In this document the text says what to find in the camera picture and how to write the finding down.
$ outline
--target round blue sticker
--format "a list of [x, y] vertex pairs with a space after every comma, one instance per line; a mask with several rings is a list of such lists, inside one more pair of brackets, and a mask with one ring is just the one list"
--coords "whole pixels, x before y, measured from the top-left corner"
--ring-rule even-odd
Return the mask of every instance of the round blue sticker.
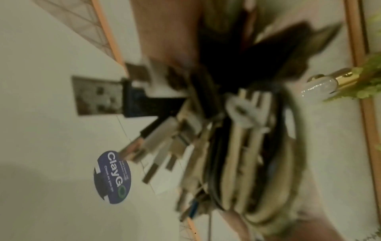
[[118, 152], [110, 150], [98, 158], [94, 168], [94, 183], [99, 196], [111, 204], [123, 201], [131, 188], [131, 171]]

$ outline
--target light bulb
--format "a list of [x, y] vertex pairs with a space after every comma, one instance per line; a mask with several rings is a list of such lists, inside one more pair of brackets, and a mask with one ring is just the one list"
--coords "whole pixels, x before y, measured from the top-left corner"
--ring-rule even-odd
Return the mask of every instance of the light bulb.
[[338, 82], [335, 78], [324, 76], [307, 82], [301, 92], [307, 102], [319, 102], [332, 97], [337, 90]]

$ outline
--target wooden edge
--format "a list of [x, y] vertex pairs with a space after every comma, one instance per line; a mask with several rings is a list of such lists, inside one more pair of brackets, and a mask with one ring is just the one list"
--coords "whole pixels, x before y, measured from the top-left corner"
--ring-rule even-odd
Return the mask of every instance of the wooden edge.
[[[91, 2], [93, 4], [93, 6], [94, 6], [95, 13], [98, 16], [100, 24], [101, 24], [101, 26], [103, 28], [104, 34], [105, 34], [108, 42], [110, 43], [111, 51], [112, 51], [112, 53], [115, 56], [115, 60], [116, 60], [116, 62], [118, 62], [124, 68], [124, 70], [126, 71], [126, 74], [128, 76], [128, 71], [127, 71], [127, 68], [125, 66], [122, 54], [120, 53], [119, 46], [116, 43], [115, 38], [114, 38], [114, 36], [112, 34], [111, 28], [108, 25], [108, 22], [106, 20], [105, 15], [103, 14], [102, 7], [100, 6], [98, 0], [91, 0]], [[197, 231], [196, 226], [194, 225], [194, 222], [192, 221], [192, 219], [187, 218], [187, 222], [188, 222], [188, 225], [189, 225], [190, 229], [194, 233], [195, 241], [201, 241], [200, 235], [198, 234], [198, 231]]]
[[[360, 66], [366, 61], [365, 30], [359, 0], [344, 0], [353, 64]], [[377, 214], [381, 223], [381, 152], [375, 146], [380, 143], [373, 98], [360, 100], [362, 119], [368, 145], [369, 162], [372, 169]]]
[[107, 22], [107, 19], [103, 13], [102, 7], [100, 6], [100, 3], [98, 0], [91, 0], [91, 2], [92, 2], [92, 5], [94, 6], [95, 13], [98, 16], [98, 19], [99, 19], [99, 22], [102, 26], [104, 34], [105, 34], [105, 36], [106, 36], [106, 38], [110, 44], [110, 48], [111, 48], [112, 53], [114, 54], [115, 61], [118, 62], [124, 68], [124, 70], [128, 76], [128, 71], [127, 71], [127, 68], [124, 64], [124, 60], [123, 60], [122, 54], [120, 52], [119, 46], [115, 41], [115, 38], [112, 34], [110, 26], [108, 25], [108, 22]]

